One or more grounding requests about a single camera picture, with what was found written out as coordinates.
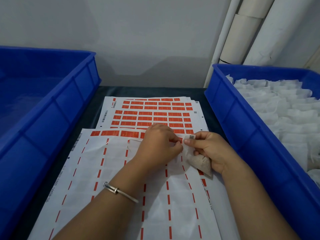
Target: person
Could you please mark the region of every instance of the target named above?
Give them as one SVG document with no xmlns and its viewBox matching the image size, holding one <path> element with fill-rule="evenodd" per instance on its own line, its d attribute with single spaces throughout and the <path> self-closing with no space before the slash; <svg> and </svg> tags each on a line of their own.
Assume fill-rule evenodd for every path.
<svg viewBox="0 0 320 240">
<path fill-rule="evenodd" d="M 209 157 L 212 169 L 222 175 L 241 239 L 299 239 L 251 168 L 220 135 L 200 131 L 195 139 L 184 142 L 195 148 L 195 155 Z M 146 177 L 178 156 L 182 149 L 172 129 L 151 125 L 134 158 L 109 184 L 137 198 Z M 134 206 L 129 198 L 104 189 L 54 239 L 122 239 Z"/>
</svg>

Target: dark green tablecloth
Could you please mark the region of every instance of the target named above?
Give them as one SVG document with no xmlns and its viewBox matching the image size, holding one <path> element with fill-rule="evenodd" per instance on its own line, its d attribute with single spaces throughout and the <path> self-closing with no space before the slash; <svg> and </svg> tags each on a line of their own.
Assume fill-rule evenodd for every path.
<svg viewBox="0 0 320 240">
<path fill-rule="evenodd" d="M 103 100 L 105 96 L 115 97 L 191 97 L 192 100 L 199 101 L 204 118 L 207 122 L 208 129 L 211 132 L 222 135 L 225 139 L 225 134 L 214 115 L 205 95 L 204 88 L 141 88 L 141 87 L 108 87 L 101 86 L 94 94 L 92 100 L 80 117 L 78 123 L 71 132 L 66 144 L 62 147 L 46 177 L 42 181 L 38 191 L 34 195 L 30 204 L 23 213 L 14 233 L 10 239 L 27 239 L 38 215 L 44 205 L 47 196 L 49 195 L 54 182 L 56 181 L 62 166 L 64 165 L 70 150 L 72 149 L 82 128 L 94 129 L 97 125 Z"/>
</svg>

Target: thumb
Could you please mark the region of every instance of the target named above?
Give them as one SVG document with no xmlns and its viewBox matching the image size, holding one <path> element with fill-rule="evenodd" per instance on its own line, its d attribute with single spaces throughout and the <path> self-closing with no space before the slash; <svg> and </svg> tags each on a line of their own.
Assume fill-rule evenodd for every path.
<svg viewBox="0 0 320 240">
<path fill-rule="evenodd" d="M 179 153 L 181 153 L 183 150 L 183 146 L 180 143 L 180 141 L 177 141 L 174 147 L 170 148 L 170 152 L 173 154 L 173 157 L 178 156 Z"/>
<path fill-rule="evenodd" d="M 204 149 L 207 147 L 206 140 L 195 140 L 195 139 L 185 139 L 183 141 L 187 146 L 193 147 L 193 148 L 201 148 Z"/>
</svg>

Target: bracelet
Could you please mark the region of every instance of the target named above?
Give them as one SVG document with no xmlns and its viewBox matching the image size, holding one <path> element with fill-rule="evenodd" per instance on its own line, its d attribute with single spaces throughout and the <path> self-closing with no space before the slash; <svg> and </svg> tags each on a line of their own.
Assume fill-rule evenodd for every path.
<svg viewBox="0 0 320 240">
<path fill-rule="evenodd" d="M 108 182 L 104 182 L 103 187 L 106 188 L 107 190 L 111 191 L 115 195 L 117 193 L 120 193 L 123 196 L 129 198 L 130 200 L 134 201 L 135 203 L 139 203 L 139 201 L 137 199 L 131 197 L 130 195 L 126 194 L 125 192 L 122 192 L 121 190 L 119 190 L 119 188 L 115 188 L 115 187 L 111 186 L 110 184 L 108 184 Z"/>
</svg>

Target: blue crate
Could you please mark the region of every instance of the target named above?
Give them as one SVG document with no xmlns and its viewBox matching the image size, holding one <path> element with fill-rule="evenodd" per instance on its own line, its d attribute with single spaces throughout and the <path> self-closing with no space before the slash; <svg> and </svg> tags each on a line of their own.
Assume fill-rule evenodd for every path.
<svg viewBox="0 0 320 240">
<path fill-rule="evenodd" d="M 0 46 L 0 239 L 98 88 L 94 52 Z"/>
<path fill-rule="evenodd" d="M 253 169 L 302 239 L 319 239 L 320 190 L 225 77 L 302 81 L 320 98 L 320 75 L 306 69 L 214 64 L 205 96 L 230 145 Z"/>
</svg>

